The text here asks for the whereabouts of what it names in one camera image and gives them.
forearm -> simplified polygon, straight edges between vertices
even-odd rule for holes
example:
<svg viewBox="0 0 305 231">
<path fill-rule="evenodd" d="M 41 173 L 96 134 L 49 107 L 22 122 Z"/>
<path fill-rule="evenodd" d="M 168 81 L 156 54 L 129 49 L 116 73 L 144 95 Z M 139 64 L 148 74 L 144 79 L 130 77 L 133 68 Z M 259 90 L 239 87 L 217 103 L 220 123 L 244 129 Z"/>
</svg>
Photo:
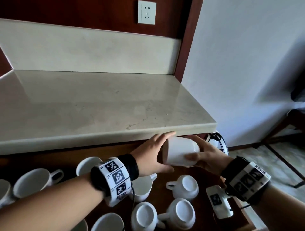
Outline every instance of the forearm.
<svg viewBox="0 0 305 231">
<path fill-rule="evenodd" d="M 86 174 L 44 189 L 0 210 L 0 230 L 69 231 L 101 201 Z"/>
<path fill-rule="evenodd" d="M 272 185 L 252 208 L 270 231 L 305 230 L 305 204 Z"/>
</svg>

tile floor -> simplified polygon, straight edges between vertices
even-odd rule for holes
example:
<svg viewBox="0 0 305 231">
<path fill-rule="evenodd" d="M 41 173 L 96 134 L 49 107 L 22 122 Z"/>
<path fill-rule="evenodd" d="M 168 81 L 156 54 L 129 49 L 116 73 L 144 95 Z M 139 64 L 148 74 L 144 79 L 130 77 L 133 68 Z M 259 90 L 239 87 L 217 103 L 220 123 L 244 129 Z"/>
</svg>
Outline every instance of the tile floor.
<svg viewBox="0 0 305 231">
<path fill-rule="evenodd" d="M 300 173 L 305 175 L 305 147 L 299 147 L 290 142 L 272 144 L 271 146 Z M 258 149 L 247 148 L 230 152 L 232 157 L 237 155 L 246 158 L 250 162 L 257 163 L 272 176 L 271 181 L 274 186 L 305 203 L 305 185 L 298 189 L 291 186 L 301 182 L 301 179 L 268 148 L 261 146 Z M 245 211 L 257 229 L 266 227 L 251 207 L 245 208 Z"/>
</svg>

wall socket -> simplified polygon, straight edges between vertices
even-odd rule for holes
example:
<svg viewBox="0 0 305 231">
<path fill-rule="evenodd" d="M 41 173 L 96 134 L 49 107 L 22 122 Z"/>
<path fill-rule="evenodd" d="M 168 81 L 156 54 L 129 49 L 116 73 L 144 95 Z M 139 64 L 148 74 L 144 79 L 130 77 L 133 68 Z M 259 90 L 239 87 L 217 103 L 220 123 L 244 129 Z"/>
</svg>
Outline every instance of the wall socket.
<svg viewBox="0 0 305 231">
<path fill-rule="evenodd" d="M 138 1 L 138 23 L 155 24 L 156 2 Z"/>
</svg>

white cup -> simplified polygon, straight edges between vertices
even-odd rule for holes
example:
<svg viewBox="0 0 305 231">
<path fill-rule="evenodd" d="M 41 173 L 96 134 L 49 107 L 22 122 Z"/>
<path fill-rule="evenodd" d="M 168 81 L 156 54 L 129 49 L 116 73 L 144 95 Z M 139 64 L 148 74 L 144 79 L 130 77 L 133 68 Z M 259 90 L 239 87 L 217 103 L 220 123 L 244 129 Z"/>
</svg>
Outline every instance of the white cup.
<svg viewBox="0 0 305 231">
<path fill-rule="evenodd" d="M 191 203 L 183 198 L 177 198 L 170 204 L 166 213 L 158 215 L 158 219 L 166 221 L 172 230 L 187 230 L 193 227 L 196 217 Z"/>
<path fill-rule="evenodd" d="M 166 188 L 173 191 L 175 199 L 180 197 L 188 201 L 194 199 L 199 192 L 197 181 L 189 175 L 181 175 L 177 181 L 167 182 Z"/>
<path fill-rule="evenodd" d="M 150 176 L 142 176 L 132 181 L 132 187 L 135 190 L 135 202 L 145 201 L 152 189 L 153 181 L 157 178 L 157 174 Z M 129 198 L 133 200 L 133 192 L 129 194 Z"/>
<path fill-rule="evenodd" d="M 52 177 L 60 173 L 61 176 L 53 180 Z M 63 178 L 63 171 L 58 169 L 50 173 L 46 169 L 34 169 L 20 177 L 13 187 L 13 194 L 17 198 L 23 198 L 43 190 L 53 184 L 57 184 Z"/>
<path fill-rule="evenodd" d="M 163 145 L 163 163 L 173 166 L 193 166 L 196 161 L 185 159 L 185 155 L 193 152 L 200 152 L 195 141 L 188 138 L 173 136 L 168 138 Z"/>
<path fill-rule="evenodd" d="M 7 180 L 0 179 L 0 208 L 15 201 L 11 184 Z"/>
<path fill-rule="evenodd" d="M 88 225 L 85 219 L 82 219 L 71 231 L 88 231 Z"/>
<path fill-rule="evenodd" d="M 91 169 L 99 164 L 100 162 L 102 162 L 102 160 L 96 156 L 92 156 L 92 157 L 88 157 L 86 159 L 83 159 L 76 168 L 76 175 L 80 176 L 83 175 L 85 173 L 89 173 L 91 172 Z"/>
<path fill-rule="evenodd" d="M 106 213 L 93 225 L 91 231 L 122 231 L 124 222 L 116 213 Z"/>
<path fill-rule="evenodd" d="M 151 203 L 141 202 L 131 213 L 133 231 L 153 231 L 157 223 L 158 227 L 165 228 L 165 224 L 158 221 L 157 211 Z"/>
</svg>

wood panel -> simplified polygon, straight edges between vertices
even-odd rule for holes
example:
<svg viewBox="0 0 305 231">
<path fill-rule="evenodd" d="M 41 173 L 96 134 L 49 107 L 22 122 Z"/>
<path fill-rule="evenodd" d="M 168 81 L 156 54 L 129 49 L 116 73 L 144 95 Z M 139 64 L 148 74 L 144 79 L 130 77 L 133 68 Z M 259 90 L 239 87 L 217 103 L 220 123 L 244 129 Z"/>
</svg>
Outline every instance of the wood panel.
<svg viewBox="0 0 305 231">
<path fill-rule="evenodd" d="M 12 69 L 2 49 L 0 48 L 0 77 Z"/>
<path fill-rule="evenodd" d="M 138 24 L 136 0 L 2 1 L 0 18 L 183 38 L 191 0 L 153 0 L 155 25 Z"/>
<path fill-rule="evenodd" d="M 47 168 L 49 171 L 60 168 L 65 173 L 64 180 L 67 180 L 75 177 L 76 166 L 82 159 L 89 156 L 98 156 L 102 160 L 105 160 L 110 156 L 128 153 L 142 142 L 143 141 L 137 141 L 116 146 L 104 146 L 81 150 L 2 156 L 0 158 L 0 178 L 9 180 L 14 184 L 22 174 L 33 168 Z M 162 156 L 161 153 L 159 153 L 158 161 L 161 161 L 161 159 Z M 172 174 L 158 174 L 157 179 L 153 183 L 151 193 L 146 200 L 155 206 L 158 213 L 166 212 L 167 207 L 174 199 L 172 192 L 165 187 L 166 182 L 177 180 L 182 174 L 193 176 L 199 185 L 199 195 L 192 201 L 196 213 L 196 222 L 191 230 L 237 230 L 251 225 L 233 198 L 229 199 L 229 203 L 233 209 L 234 215 L 227 219 L 214 219 L 212 206 L 206 195 L 205 189 L 215 184 L 223 186 L 223 183 L 219 176 L 213 175 L 199 167 L 175 167 L 175 172 Z M 114 208 L 107 207 L 105 202 L 102 202 L 85 219 L 90 229 L 100 216 L 108 212 L 115 212 L 122 217 L 125 223 L 127 223 L 130 219 L 131 208 L 132 201 L 129 198 L 124 199 Z"/>
<path fill-rule="evenodd" d="M 195 29 L 200 15 L 202 2 L 203 0 L 193 0 L 191 9 L 189 11 L 189 17 L 187 20 L 185 33 L 180 47 L 180 52 L 174 74 L 174 76 L 179 82 L 182 82 L 184 70 L 186 67 L 186 62 L 188 60 L 188 55 L 191 50 Z"/>
</svg>

